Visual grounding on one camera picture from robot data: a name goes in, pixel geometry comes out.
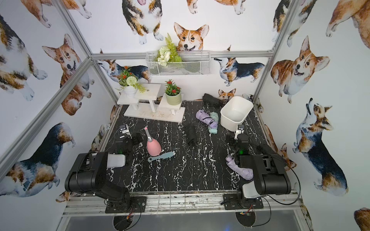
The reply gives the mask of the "lilac umbrella back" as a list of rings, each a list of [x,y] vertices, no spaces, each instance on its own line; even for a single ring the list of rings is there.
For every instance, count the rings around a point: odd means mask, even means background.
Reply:
[[[210,115],[209,114],[207,114],[205,111],[203,111],[203,110],[199,110],[197,113],[196,113],[196,118],[199,120],[199,121],[201,121],[201,122],[203,122],[203,123],[205,123],[205,124],[207,124],[207,126],[209,126],[210,125],[210,123],[211,123],[211,117],[210,117]]]

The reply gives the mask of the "white plastic storage box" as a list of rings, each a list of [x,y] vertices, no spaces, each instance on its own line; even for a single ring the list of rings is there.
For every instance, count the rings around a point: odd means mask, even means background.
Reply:
[[[244,122],[252,109],[252,102],[243,97],[234,96],[221,109],[221,126],[231,132],[235,132],[238,125]]]

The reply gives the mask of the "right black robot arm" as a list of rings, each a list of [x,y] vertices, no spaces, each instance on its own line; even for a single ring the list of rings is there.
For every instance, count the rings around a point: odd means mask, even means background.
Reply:
[[[227,166],[249,181],[237,189],[236,199],[226,199],[226,202],[252,208],[263,196],[290,194],[292,187],[285,170],[286,161],[268,144],[256,143],[246,134],[229,134],[225,141],[235,151],[225,158]]]

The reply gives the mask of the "lilac umbrella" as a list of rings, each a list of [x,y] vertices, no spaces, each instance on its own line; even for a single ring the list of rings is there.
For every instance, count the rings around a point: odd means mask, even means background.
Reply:
[[[232,169],[234,172],[238,173],[243,179],[250,181],[253,179],[253,170],[250,168],[240,168],[235,163],[234,157],[228,155],[226,158],[227,166]]]
[[[210,123],[211,123],[211,117],[210,117],[210,115],[209,114],[207,114],[205,111],[203,111],[203,110],[199,110],[197,113],[196,113],[196,118],[199,120],[199,121],[201,121],[201,122],[203,122],[203,123],[205,123],[205,124],[207,124],[207,126],[209,126],[210,125]]]

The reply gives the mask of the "mint green umbrella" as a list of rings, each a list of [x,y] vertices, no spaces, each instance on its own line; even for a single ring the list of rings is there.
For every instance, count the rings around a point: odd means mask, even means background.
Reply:
[[[219,115],[218,115],[217,112],[211,112],[210,117],[211,117],[212,120],[211,120],[210,125],[208,126],[209,133],[210,134],[217,134]]]

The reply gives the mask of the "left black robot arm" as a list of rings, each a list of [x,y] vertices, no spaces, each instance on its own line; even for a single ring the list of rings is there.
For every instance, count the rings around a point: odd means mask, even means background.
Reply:
[[[128,165],[134,154],[134,147],[142,141],[139,133],[125,133],[115,140],[116,151],[113,154],[99,151],[79,154],[66,178],[66,191],[94,194],[105,199],[107,208],[115,211],[126,212],[133,208],[128,189],[108,180],[107,169]]]

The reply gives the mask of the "lilac umbrella front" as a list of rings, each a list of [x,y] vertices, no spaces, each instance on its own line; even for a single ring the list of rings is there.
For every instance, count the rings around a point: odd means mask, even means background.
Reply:
[[[250,168],[240,168],[235,163],[234,157],[228,155],[226,158],[227,166],[232,169],[234,172],[238,173],[243,179],[250,181],[253,179],[253,170]]]

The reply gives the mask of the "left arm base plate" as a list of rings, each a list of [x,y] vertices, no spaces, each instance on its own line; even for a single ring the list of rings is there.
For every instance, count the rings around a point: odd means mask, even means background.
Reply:
[[[146,203],[147,197],[145,196],[135,196],[125,201],[107,201],[105,213],[143,213]]]

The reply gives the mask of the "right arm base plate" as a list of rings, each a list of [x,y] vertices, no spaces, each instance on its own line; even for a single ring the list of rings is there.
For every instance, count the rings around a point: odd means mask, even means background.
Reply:
[[[244,198],[237,194],[224,194],[221,205],[225,210],[245,210],[248,209],[263,209],[264,205],[261,198]]]

